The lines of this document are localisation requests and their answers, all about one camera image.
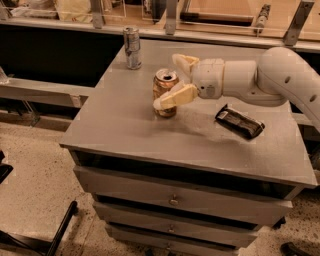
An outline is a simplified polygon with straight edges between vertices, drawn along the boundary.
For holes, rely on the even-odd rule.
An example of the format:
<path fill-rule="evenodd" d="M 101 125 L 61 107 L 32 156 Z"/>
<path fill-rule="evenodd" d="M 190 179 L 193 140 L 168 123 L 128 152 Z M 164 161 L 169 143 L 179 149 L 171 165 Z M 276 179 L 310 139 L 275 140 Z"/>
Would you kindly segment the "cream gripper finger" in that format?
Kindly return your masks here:
<path fill-rule="evenodd" d="M 156 110 L 166 110 L 192 102 L 198 97 L 198 89 L 194 84 L 179 82 L 168 92 L 162 94 L 153 102 Z"/>
<path fill-rule="evenodd" d="M 193 66 L 199 62 L 199 59 L 183 54 L 173 54 L 172 61 L 185 75 L 190 76 Z"/>

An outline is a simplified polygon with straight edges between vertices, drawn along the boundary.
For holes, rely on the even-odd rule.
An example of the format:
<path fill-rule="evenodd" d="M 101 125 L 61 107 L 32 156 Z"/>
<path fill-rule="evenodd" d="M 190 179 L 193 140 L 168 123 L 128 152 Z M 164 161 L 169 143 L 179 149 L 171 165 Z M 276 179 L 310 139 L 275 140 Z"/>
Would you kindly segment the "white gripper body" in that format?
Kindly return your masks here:
<path fill-rule="evenodd" d="M 193 67 L 192 83 L 197 87 L 200 98 L 218 99 L 221 97 L 224 64 L 222 59 L 205 59 Z"/>

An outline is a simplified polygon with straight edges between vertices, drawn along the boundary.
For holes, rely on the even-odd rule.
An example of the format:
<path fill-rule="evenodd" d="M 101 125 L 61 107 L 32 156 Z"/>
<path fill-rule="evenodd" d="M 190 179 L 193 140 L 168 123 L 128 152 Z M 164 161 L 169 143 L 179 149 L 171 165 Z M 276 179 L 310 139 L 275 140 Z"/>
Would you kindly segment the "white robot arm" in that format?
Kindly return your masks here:
<path fill-rule="evenodd" d="M 182 54 L 174 54 L 172 60 L 190 82 L 179 82 L 155 99 L 157 110 L 185 105 L 197 97 L 235 97 L 257 106 L 289 101 L 320 131 L 320 75 L 288 48 L 270 48 L 256 61 L 201 60 Z"/>

